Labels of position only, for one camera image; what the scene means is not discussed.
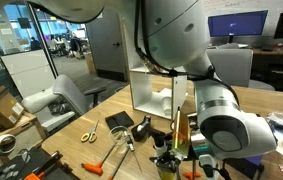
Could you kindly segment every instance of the gray carpet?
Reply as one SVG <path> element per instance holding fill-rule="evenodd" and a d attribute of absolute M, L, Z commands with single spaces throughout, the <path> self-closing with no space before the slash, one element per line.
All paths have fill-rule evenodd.
<path fill-rule="evenodd" d="M 115 94 L 116 90 L 128 85 L 127 82 L 114 81 L 97 77 L 94 73 L 89 73 L 85 59 L 57 57 L 54 58 L 55 66 L 59 74 L 67 75 L 84 92 L 89 88 L 106 86 L 107 90 L 99 96 L 99 101 L 104 101 Z M 93 102 L 93 97 L 88 96 L 87 101 Z"/>

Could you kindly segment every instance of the scissors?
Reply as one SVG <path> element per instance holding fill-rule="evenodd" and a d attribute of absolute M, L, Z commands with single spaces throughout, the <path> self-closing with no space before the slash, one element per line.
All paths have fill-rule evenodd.
<path fill-rule="evenodd" d="M 94 143 L 94 141 L 97 140 L 97 134 L 95 133 L 95 131 L 97 130 L 98 123 L 99 120 L 97 120 L 94 127 L 90 131 L 82 135 L 81 142 L 89 141 L 89 143 Z"/>

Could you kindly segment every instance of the orange scissors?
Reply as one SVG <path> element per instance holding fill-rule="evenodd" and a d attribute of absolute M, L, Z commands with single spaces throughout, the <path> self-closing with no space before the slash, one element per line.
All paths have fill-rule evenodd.
<path fill-rule="evenodd" d="M 82 135 L 81 142 L 89 141 L 89 143 L 94 143 L 97 140 L 97 134 L 95 131 L 97 130 L 98 123 L 99 120 L 97 120 L 94 127 L 90 131 Z"/>

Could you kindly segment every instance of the workbench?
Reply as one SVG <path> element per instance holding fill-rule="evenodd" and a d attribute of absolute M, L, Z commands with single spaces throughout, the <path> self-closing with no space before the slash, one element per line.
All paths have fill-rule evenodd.
<path fill-rule="evenodd" d="M 167 83 L 156 78 L 153 79 L 153 89 L 160 91 L 166 87 Z M 283 92 L 266 91 L 259 89 L 249 89 L 242 87 L 234 87 L 237 92 L 241 109 L 245 112 L 257 113 L 265 117 L 274 111 L 283 111 Z M 123 155 L 125 147 L 117 147 L 112 151 L 108 159 L 103 164 L 103 175 L 99 177 L 96 174 L 87 172 L 81 167 L 81 163 L 96 164 L 101 160 L 103 155 L 112 145 L 112 140 L 109 138 L 110 129 L 108 128 L 105 118 L 121 111 L 127 114 L 134 120 L 134 124 L 139 124 L 145 115 L 144 112 L 133 109 L 131 102 L 130 86 L 125 87 L 85 115 L 81 116 L 71 124 L 49 137 L 42 144 L 42 148 L 49 154 L 59 150 L 64 156 L 62 162 L 69 164 L 73 168 L 73 174 L 80 179 L 107 179 L 115 166 L 118 164 L 120 157 Z M 188 96 L 182 106 L 182 112 L 192 113 L 195 111 L 194 90 L 191 82 L 187 86 Z M 151 126 L 163 132 L 170 132 L 170 122 L 156 116 L 151 116 Z M 83 133 L 86 133 L 93 127 L 96 120 L 99 121 L 97 128 L 98 139 L 95 143 L 82 143 L 80 138 Z M 145 142 L 134 142 L 135 155 L 142 167 L 142 173 L 139 171 L 137 162 L 132 153 L 128 153 L 123 161 L 115 179 L 159 179 L 157 168 L 154 163 L 149 160 L 149 157 L 154 156 L 153 139 L 149 138 Z M 265 170 L 261 179 L 282 179 L 283 173 L 279 170 L 278 164 L 283 165 L 283 156 L 277 152 L 271 152 L 263 156 L 262 164 Z M 232 179 L 248 179 L 230 166 L 226 166 Z M 192 162 L 182 162 L 180 166 L 180 174 L 182 179 L 186 179 L 184 172 L 190 172 Z M 201 172 L 202 178 L 206 179 L 203 170 L 197 164 L 197 172 Z"/>

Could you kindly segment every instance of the screwdriver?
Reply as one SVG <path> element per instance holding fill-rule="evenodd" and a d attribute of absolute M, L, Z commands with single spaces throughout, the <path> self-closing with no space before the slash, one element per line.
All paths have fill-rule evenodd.
<path fill-rule="evenodd" d="M 81 166 L 82 166 L 85 170 L 87 170 L 87 171 L 89 171 L 89 172 L 92 172 L 92 173 L 95 173 L 95 174 L 101 176 L 101 175 L 103 174 L 103 170 L 102 170 L 101 167 L 102 167 L 103 163 L 105 162 L 105 160 L 106 160 L 106 159 L 108 158 L 108 156 L 110 155 L 110 153 L 112 152 L 113 148 L 116 146 L 116 144 L 117 144 L 117 142 L 115 142 L 115 143 L 111 146 L 111 148 L 109 149 L 109 151 L 102 157 L 101 161 L 98 162 L 96 165 L 92 165 L 92 164 L 88 164 L 88 163 L 86 163 L 86 164 L 82 163 Z"/>

